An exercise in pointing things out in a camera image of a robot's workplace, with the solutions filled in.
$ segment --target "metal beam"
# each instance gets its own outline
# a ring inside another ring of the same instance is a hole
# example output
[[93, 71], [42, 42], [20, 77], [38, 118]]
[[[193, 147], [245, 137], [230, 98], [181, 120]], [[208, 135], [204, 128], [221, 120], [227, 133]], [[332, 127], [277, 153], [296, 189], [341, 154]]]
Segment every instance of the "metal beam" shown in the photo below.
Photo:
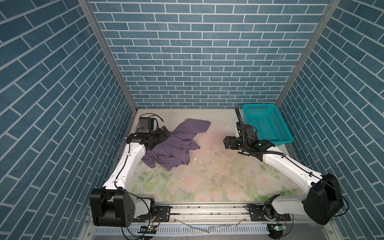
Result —
[[96, 15], [92, 10], [91, 4], [89, 3], [89, 0], [78, 0], [81, 9], [84, 12], [84, 15], [86, 19], [88, 20], [89, 25], [91, 26], [91, 29], [93, 33], [95, 34], [95, 37], [101, 47], [101, 50], [104, 52], [104, 55], [109, 63], [109, 66], [112, 69], [113, 74], [115, 75], [117, 82], [119, 83], [122, 92], [124, 93], [125, 98], [128, 101], [128, 104], [131, 106], [134, 113], [137, 112], [137, 108], [135, 106], [135, 103], [129, 94], [127, 85], [124, 82], [124, 78], [121, 75], [121, 72], [118, 68], [118, 65], [115, 61], [115, 58], [113, 57], [113, 54], [108, 46], [107, 40], [104, 37], [104, 34], [100, 28], [99, 22], [96, 19]]
[[308, 40], [307, 45], [305, 46], [303, 53], [300, 55], [297, 60], [296, 65], [293, 67], [290, 76], [288, 77], [287, 82], [285, 83], [283, 89], [281, 90], [280, 95], [277, 97], [275, 105], [280, 107], [285, 96], [288, 94], [289, 89], [292, 87], [297, 76], [299, 75], [301, 69], [303, 68], [305, 62], [307, 61], [309, 55], [312, 52], [312, 49], [315, 47], [317, 41], [319, 40], [321, 34], [323, 33], [325, 27], [327, 26], [329, 20], [331, 19], [333, 13], [336, 11], [337, 6], [339, 6], [341, 0], [330, 0], [327, 7], [324, 9], [323, 15], [321, 16], [319, 23], [316, 25], [313, 33]]

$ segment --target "blue brick wall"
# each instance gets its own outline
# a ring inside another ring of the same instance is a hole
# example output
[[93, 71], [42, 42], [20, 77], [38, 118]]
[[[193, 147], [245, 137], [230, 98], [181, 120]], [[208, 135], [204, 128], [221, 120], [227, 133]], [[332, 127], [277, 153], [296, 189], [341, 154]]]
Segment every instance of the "blue brick wall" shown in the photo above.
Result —
[[77, 0], [0, 1], [0, 239], [73, 239], [132, 111]]
[[139, 108], [273, 103], [329, 0], [92, 1]]
[[345, 239], [384, 239], [383, 12], [342, 0], [281, 106], [302, 163], [341, 183]]

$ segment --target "floral pattern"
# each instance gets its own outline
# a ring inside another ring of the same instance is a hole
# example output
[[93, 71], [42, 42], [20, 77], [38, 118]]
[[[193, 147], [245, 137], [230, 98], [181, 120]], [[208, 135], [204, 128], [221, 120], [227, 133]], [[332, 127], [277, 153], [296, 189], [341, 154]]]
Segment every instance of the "floral pattern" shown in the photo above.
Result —
[[304, 194], [279, 170], [225, 149], [225, 136], [215, 129], [198, 134], [195, 141], [201, 149], [189, 152], [188, 166], [167, 171], [161, 165], [151, 169], [140, 162], [130, 191], [157, 202], [265, 201], [274, 194]]

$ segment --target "teal plastic basket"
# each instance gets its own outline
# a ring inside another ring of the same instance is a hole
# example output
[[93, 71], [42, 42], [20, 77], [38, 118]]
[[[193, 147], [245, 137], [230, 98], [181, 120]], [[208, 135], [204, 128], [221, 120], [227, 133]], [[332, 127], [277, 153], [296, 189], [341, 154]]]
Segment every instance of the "teal plastic basket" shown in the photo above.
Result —
[[276, 146], [293, 142], [283, 117], [273, 104], [243, 105], [244, 121], [257, 128], [260, 140], [266, 139]]

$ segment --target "purple garment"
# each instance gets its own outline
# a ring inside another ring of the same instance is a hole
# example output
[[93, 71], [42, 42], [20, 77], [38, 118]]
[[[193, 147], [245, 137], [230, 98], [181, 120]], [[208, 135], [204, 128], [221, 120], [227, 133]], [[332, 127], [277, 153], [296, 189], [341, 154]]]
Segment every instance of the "purple garment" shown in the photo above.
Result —
[[164, 142], [157, 144], [153, 150], [147, 150], [141, 160], [150, 168], [154, 168], [157, 162], [168, 171], [182, 164], [188, 165], [189, 150], [200, 149], [192, 139], [198, 133], [206, 132], [210, 125], [210, 121], [188, 118]]

